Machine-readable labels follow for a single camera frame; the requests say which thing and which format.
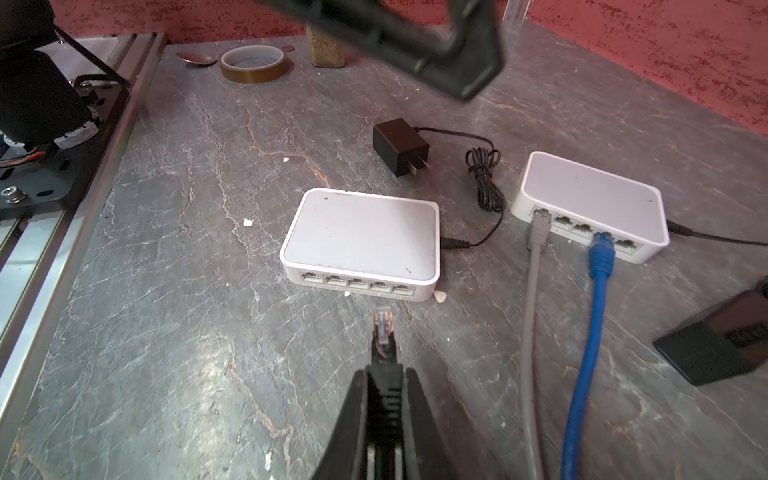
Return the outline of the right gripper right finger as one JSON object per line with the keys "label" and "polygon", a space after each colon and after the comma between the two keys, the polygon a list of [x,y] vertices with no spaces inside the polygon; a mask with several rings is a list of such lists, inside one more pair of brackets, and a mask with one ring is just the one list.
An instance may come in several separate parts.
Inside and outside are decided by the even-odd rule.
{"label": "right gripper right finger", "polygon": [[404,370],[402,435],[405,479],[458,479],[424,389],[413,368]]}

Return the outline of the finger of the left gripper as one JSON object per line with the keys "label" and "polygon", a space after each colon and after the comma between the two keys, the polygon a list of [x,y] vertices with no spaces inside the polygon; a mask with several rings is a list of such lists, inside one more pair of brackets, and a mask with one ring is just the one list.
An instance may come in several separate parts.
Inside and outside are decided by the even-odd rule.
{"label": "finger of the left gripper", "polygon": [[476,97],[504,66],[492,1],[449,1],[451,33],[446,39],[379,1],[266,4],[459,101]]}

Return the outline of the white switch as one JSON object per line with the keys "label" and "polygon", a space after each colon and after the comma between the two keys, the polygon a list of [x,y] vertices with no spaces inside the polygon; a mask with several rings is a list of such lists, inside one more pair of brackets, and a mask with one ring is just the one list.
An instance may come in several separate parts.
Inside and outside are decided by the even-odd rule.
{"label": "white switch", "polygon": [[550,153],[528,157],[511,204],[530,223],[550,214],[550,231],[583,245],[599,233],[613,238],[616,257],[643,264],[666,248],[670,235],[660,191],[629,178]]}
{"label": "white switch", "polygon": [[302,197],[279,257],[297,285],[424,302],[441,274],[439,207],[313,188]]}

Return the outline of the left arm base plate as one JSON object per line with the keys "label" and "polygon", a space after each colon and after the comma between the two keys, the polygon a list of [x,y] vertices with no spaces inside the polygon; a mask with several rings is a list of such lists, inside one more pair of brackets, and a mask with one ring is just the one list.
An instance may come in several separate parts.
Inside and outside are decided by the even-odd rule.
{"label": "left arm base plate", "polygon": [[3,167],[1,188],[15,187],[24,197],[12,203],[3,196],[1,218],[25,218],[77,207],[101,163],[128,98],[128,91],[116,84],[90,88],[85,99],[102,120],[94,137],[67,150],[50,145],[44,148],[43,157]]}

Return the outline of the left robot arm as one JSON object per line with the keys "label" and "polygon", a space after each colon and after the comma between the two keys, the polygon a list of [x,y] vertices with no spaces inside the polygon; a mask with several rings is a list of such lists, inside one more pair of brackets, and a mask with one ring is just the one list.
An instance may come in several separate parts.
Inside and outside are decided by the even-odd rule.
{"label": "left robot arm", "polygon": [[[378,1],[274,1],[354,48],[460,101],[500,72],[503,55],[491,1],[451,1],[447,40]],[[1,4],[1,165],[43,156],[43,147],[78,146],[98,134],[97,119],[42,47],[64,37],[47,1]]]}

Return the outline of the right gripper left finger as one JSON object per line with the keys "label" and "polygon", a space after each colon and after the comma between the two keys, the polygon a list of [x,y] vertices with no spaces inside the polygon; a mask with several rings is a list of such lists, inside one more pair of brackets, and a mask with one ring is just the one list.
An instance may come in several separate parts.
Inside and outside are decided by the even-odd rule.
{"label": "right gripper left finger", "polygon": [[364,477],[367,422],[367,375],[354,373],[334,430],[312,480]]}

